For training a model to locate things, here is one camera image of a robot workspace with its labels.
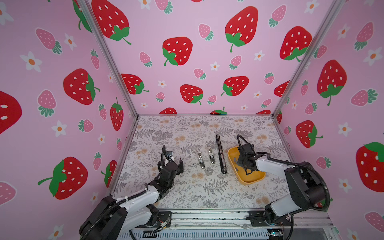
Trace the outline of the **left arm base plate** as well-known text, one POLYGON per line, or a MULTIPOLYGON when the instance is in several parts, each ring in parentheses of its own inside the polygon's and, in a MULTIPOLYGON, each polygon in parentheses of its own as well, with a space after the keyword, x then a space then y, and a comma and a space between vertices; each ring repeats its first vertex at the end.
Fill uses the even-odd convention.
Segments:
POLYGON ((168 228, 171 226, 172 212, 158 212, 150 228, 168 228))

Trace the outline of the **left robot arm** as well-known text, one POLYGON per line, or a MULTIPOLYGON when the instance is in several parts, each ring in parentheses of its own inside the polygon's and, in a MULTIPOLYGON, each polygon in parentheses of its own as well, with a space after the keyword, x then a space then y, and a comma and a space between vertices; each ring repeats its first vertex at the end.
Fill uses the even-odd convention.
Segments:
POLYGON ((173 152, 163 149, 158 170, 159 174, 143 190, 122 198, 103 198, 81 225, 80 239, 116 240, 138 226, 154 226, 159 215, 154 203, 174 187, 176 176, 184 172, 184 162, 175 162, 173 152))

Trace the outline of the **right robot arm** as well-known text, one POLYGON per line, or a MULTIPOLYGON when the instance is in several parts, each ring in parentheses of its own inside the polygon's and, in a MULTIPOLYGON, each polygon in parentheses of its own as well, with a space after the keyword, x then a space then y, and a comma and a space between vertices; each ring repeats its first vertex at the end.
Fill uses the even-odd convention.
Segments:
POLYGON ((264 221, 276 225, 287 216, 315 210, 326 212, 331 203, 329 188, 321 175, 308 162, 293 163, 272 158, 267 152, 256 152, 253 144, 238 147, 238 166, 246 173, 265 172, 285 179, 289 193, 265 206, 264 221))

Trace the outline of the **long black stapler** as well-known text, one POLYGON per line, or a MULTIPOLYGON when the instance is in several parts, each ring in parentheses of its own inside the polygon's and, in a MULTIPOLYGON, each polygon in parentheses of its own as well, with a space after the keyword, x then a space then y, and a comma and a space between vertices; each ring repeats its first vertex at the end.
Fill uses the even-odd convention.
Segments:
POLYGON ((216 142, 219 150, 219 161, 220 161, 221 172, 222 174, 227 174, 228 170, 227 170, 227 166, 224 159, 224 152, 223 152, 220 135, 216 135, 216 142))

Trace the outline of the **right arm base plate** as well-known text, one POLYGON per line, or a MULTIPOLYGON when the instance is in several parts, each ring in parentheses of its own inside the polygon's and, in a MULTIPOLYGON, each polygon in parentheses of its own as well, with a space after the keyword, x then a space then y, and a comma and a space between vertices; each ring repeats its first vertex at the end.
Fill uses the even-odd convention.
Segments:
POLYGON ((288 215, 276 216, 270 211, 249 211, 246 217, 253 227, 288 227, 291 225, 288 215))

